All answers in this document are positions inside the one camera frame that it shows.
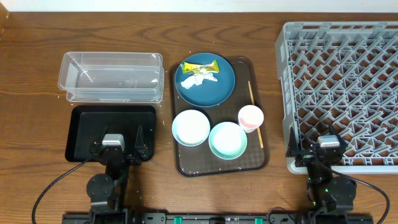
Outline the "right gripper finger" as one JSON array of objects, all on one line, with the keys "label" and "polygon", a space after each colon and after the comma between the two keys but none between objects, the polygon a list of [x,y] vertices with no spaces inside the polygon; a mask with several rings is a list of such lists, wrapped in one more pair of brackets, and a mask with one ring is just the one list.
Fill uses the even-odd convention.
[{"label": "right gripper finger", "polygon": [[339,142],[339,147],[346,147],[347,143],[346,141],[340,136],[338,131],[333,127],[333,125],[329,125],[328,127],[328,132],[330,136],[334,136],[335,139]]},{"label": "right gripper finger", "polygon": [[294,128],[290,128],[289,145],[286,151],[286,157],[296,157],[299,154],[299,145],[296,140]]}]

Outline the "pink cup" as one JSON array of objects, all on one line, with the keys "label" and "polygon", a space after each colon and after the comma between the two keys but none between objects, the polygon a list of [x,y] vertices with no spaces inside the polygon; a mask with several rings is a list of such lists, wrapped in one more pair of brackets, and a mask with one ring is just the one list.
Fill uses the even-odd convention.
[{"label": "pink cup", "polygon": [[238,123],[245,133],[255,131],[264,122],[262,110],[255,105],[246,105],[239,110]]}]

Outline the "light blue rice bowl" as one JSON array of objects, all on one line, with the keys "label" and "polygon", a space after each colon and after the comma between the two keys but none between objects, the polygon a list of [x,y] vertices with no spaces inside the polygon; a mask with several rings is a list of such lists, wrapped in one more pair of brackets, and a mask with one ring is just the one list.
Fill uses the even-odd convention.
[{"label": "light blue rice bowl", "polygon": [[198,110],[185,110],[179,113],[172,123],[174,139],[188,147],[198,146],[210,133],[208,118]]}]

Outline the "mint green bowl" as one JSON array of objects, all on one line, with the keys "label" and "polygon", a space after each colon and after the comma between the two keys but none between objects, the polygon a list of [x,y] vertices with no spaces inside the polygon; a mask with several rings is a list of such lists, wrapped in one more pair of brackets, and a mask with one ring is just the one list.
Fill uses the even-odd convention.
[{"label": "mint green bowl", "polygon": [[243,155],[248,144],[248,138],[238,124],[222,122],[210,131],[208,144],[216,157],[233,160]]}]

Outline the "white tissue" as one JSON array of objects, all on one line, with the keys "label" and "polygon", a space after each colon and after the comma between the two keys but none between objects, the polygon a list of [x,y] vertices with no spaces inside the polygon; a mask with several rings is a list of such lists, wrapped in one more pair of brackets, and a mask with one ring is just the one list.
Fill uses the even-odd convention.
[{"label": "white tissue", "polygon": [[213,82],[217,82],[218,79],[212,73],[196,73],[188,78],[186,78],[183,82],[181,82],[181,86],[185,89],[191,88],[193,85],[201,85],[204,80],[210,80]]}]

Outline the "dark blue plate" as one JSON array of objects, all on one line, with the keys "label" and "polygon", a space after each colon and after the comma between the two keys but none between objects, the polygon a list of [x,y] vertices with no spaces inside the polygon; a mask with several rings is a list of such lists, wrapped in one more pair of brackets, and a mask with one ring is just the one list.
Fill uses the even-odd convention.
[{"label": "dark blue plate", "polygon": [[[206,65],[216,60],[220,71],[214,76],[217,82],[204,79],[201,85],[193,85],[189,89],[182,86],[181,82],[187,79],[188,74],[182,72],[184,62]],[[178,66],[174,76],[175,88],[187,103],[197,107],[212,107],[224,102],[233,92],[236,77],[231,64],[222,56],[213,53],[197,53],[187,57]]]}]

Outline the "yellow snack wrapper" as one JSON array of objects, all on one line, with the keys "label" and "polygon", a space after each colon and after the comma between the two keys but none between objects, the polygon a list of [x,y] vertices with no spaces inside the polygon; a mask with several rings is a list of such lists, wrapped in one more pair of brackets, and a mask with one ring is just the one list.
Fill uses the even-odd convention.
[{"label": "yellow snack wrapper", "polygon": [[183,62],[180,66],[183,73],[218,73],[220,71],[216,60],[204,65]]}]

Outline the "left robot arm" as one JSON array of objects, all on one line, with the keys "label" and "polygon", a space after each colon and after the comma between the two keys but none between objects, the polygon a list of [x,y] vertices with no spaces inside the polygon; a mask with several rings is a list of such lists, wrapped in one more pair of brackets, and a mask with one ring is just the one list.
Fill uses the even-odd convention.
[{"label": "left robot arm", "polygon": [[86,186],[91,200],[90,223],[139,223],[139,215],[125,207],[124,197],[130,167],[140,166],[153,156],[145,143],[142,126],[137,128],[131,152],[126,151],[122,134],[111,134],[106,128],[90,146],[90,154],[106,167],[105,173],[94,175]]}]

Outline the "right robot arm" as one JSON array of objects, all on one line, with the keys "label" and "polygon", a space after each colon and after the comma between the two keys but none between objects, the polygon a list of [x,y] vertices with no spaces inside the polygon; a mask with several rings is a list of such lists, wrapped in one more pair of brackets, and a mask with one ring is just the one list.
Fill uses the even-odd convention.
[{"label": "right robot arm", "polygon": [[333,126],[328,132],[304,149],[297,142],[294,129],[290,129],[286,156],[293,157],[297,167],[307,169],[307,197],[315,203],[315,208],[297,215],[295,223],[348,223],[357,185],[347,177],[333,175],[331,167],[342,159],[347,143]]}]

